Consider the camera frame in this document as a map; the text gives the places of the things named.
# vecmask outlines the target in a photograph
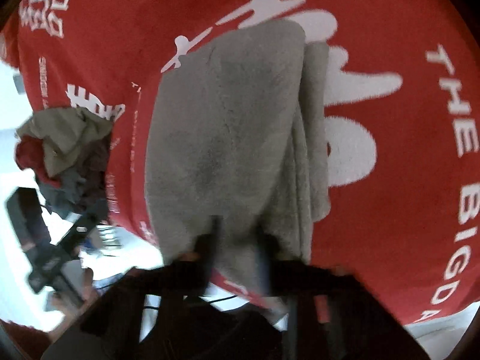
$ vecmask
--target folded fabric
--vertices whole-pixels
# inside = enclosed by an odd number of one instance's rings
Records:
[[[275,20],[228,32],[180,58],[159,87],[145,199],[165,262],[223,217],[215,267],[261,290],[253,226],[303,261],[329,211],[323,82],[328,46]]]
[[[83,214],[99,199],[106,199],[105,171],[110,155],[110,136],[85,145],[75,165],[58,174],[61,187],[37,180],[45,207],[65,219],[71,212]]]
[[[85,145],[106,137],[112,127],[86,108],[49,108],[35,112],[17,135],[43,140],[45,169],[52,178],[75,165]]]
[[[41,139],[24,135],[15,148],[15,162],[20,170],[33,169],[39,180],[52,187],[59,188],[60,181],[48,176],[43,162],[43,142]]]

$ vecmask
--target black cable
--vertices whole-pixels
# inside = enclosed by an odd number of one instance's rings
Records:
[[[228,298],[223,298],[223,299],[215,299],[215,300],[211,300],[210,302],[208,302],[208,304],[223,302],[224,300],[229,300],[229,299],[233,299],[233,298],[236,298],[236,297],[237,297],[237,295],[230,296]]]

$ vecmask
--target maroon fabric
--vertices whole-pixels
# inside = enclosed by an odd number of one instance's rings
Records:
[[[15,149],[15,162],[20,170],[33,169],[40,181],[59,188],[62,184],[58,180],[50,178],[43,162],[43,141],[24,135]]]
[[[49,335],[33,327],[17,325],[13,322],[3,322],[3,328],[9,334],[15,345],[32,360],[40,360],[43,352],[51,344]]]

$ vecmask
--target crumpled cloth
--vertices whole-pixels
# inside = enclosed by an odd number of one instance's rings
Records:
[[[261,218],[308,263],[313,222],[330,209],[323,117],[328,46],[273,20],[228,32],[164,74],[150,127],[145,200],[164,261],[223,218],[215,268],[262,291]]]
[[[37,179],[45,207],[65,219],[71,212],[83,214],[99,199],[106,199],[105,172],[110,156],[110,135],[85,145],[76,164],[58,174],[61,187]]]
[[[49,108],[35,112],[17,135],[43,140],[44,164],[50,178],[71,168],[90,142],[109,135],[113,122],[86,108]]]
[[[32,169],[42,183],[59,188],[62,184],[58,179],[48,176],[43,162],[43,141],[24,135],[15,147],[15,162],[20,170]]]

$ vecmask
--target folded gray towel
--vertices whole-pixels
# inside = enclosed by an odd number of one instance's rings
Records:
[[[310,259],[313,220],[329,211],[323,86],[328,46],[275,20],[228,32],[181,58],[160,84],[145,199],[166,263],[223,217],[215,267],[261,290],[251,229],[259,216]]]

